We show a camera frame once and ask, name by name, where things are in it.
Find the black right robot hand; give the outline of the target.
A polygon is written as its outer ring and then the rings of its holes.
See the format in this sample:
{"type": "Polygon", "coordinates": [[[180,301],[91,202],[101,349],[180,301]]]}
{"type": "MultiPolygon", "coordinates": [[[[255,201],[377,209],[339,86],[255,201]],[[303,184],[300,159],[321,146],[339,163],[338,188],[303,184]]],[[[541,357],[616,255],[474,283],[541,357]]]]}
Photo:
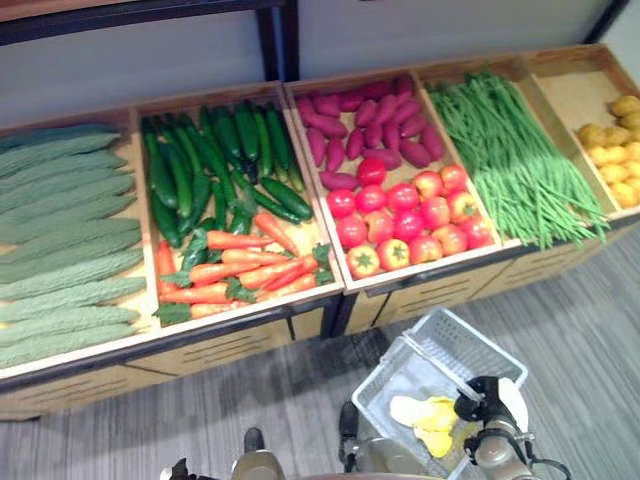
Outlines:
{"type": "Polygon", "coordinates": [[[516,431],[529,431],[529,412],[520,389],[506,377],[478,376],[467,382],[476,397],[463,391],[454,403],[458,417],[467,422],[482,422],[487,425],[500,420],[511,425],[516,431]]]}

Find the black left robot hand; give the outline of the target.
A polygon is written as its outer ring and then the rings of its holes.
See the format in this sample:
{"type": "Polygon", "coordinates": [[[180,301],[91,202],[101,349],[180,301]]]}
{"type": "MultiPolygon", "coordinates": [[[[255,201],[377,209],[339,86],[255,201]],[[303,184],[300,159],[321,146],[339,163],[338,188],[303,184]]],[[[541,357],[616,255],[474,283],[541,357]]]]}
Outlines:
{"type": "Polygon", "coordinates": [[[160,480],[217,480],[216,477],[195,474],[189,471],[187,459],[181,458],[173,466],[164,468],[159,475],[160,480]]]}

